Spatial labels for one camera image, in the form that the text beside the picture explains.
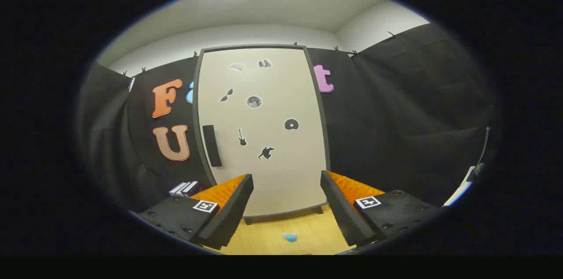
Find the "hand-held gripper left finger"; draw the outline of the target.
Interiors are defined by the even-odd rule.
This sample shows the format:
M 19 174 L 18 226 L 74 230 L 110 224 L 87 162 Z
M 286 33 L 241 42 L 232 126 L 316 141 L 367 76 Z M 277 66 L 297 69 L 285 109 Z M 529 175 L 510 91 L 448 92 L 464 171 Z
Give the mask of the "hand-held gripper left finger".
M 189 197 L 171 195 L 137 219 L 181 242 L 219 250 L 236 232 L 253 189 L 245 174 Z

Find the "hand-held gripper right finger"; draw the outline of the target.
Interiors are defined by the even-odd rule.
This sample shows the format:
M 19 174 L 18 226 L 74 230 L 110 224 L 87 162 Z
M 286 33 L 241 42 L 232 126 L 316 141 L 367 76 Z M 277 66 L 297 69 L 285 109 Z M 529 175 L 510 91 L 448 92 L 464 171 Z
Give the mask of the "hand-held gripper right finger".
M 440 208 L 403 190 L 381 191 L 323 170 L 320 185 L 340 231 L 350 246 L 362 247 L 421 227 Z

